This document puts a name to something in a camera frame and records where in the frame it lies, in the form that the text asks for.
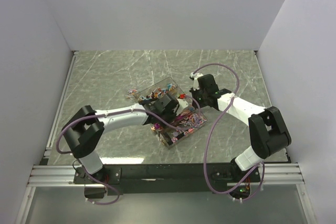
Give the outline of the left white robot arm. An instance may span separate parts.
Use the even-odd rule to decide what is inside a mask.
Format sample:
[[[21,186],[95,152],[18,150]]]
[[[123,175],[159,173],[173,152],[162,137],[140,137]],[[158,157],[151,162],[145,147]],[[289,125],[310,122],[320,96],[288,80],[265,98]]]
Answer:
[[[169,93],[119,109],[94,110],[87,105],[62,128],[60,137],[65,138],[71,154],[84,167],[87,178],[99,183],[104,179],[105,170],[95,149],[104,133],[136,125],[170,127],[189,106],[186,99]]]

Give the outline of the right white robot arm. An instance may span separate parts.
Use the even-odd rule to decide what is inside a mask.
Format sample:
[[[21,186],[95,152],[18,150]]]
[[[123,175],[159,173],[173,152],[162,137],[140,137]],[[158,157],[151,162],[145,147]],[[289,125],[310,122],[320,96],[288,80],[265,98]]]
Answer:
[[[249,171],[256,168],[256,165],[291,144],[291,136],[277,107],[258,106],[236,97],[235,93],[227,89],[220,90],[211,74],[191,73],[190,79],[193,80],[190,92],[199,102],[199,106],[201,108],[208,106],[221,111],[210,129],[205,145],[203,171],[207,182],[209,181],[207,174],[209,143],[215,126],[226,113],[249,128],[249,147],[231,162],[230,175],[235,181],[243,181],[249,175]]]

